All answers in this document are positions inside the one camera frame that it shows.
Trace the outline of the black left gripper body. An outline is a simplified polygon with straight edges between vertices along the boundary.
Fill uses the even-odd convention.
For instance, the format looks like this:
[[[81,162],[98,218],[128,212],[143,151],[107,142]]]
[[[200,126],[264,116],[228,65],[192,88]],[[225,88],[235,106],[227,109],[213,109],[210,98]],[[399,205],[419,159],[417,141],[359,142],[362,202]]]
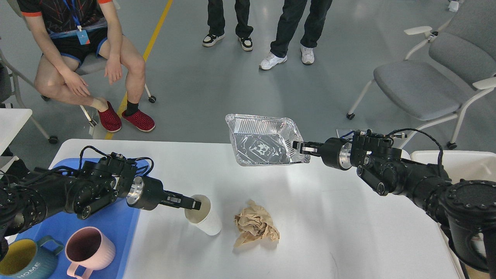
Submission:
[[[126,203],[141,210],[154,210],[159,204],[174,207],[173,203],[166,201],[167,197],[161,180],[136,176],[126,196]]]

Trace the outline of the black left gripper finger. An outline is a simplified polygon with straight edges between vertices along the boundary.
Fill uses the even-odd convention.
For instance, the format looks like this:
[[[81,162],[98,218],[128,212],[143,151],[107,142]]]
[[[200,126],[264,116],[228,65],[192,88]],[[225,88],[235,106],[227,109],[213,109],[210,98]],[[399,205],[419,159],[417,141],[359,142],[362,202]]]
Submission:
[[[187,210],[200,210],[202,202],[179,193],[165,191],[165,205]]]

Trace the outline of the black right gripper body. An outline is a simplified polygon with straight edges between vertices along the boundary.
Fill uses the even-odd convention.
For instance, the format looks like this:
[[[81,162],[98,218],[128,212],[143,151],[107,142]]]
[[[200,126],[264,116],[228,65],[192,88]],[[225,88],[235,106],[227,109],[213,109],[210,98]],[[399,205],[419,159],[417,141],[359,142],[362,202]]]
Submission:
[[[322,162],[331,168],[348,170],[351,163],[352,143],[343,138],[329,138],[319,147]]]

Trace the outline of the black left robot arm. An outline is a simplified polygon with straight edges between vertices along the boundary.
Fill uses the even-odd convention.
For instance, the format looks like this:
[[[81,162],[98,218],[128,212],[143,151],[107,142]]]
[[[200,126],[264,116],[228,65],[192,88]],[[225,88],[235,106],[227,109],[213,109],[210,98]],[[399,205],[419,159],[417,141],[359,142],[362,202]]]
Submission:
[[[87,219],[118,198],[131,208],[154,210],[158,205],[200,210],[202,202],[165,191],[162,182],[149,176],[154,162],[149,157],[126,158],[102,153],[97,162],[79,155],[77,168],[36,168],[17,183],[4,174],[1,183],[1,258],[8,252],[7,236],[22,233],[59,212]]]

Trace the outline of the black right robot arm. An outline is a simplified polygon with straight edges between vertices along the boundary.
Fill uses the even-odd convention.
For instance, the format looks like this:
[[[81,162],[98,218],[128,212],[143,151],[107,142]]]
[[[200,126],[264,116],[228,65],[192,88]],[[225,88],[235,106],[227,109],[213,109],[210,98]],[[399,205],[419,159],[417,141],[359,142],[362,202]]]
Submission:
[[[401,157],[393,138],[402,130],[376,134],[370,129],[354,131],[351,141],[329,138],[325,143],[294,141],[302,154],[321,157],[325,165],[341,170],[357,168],[358,176],[381,196],[404,195],[441,224],[457,257],[476,270],[496,273],[495,182],[460,180],[452,184],[442,166],[443,148],[437,164],[423,164]]]

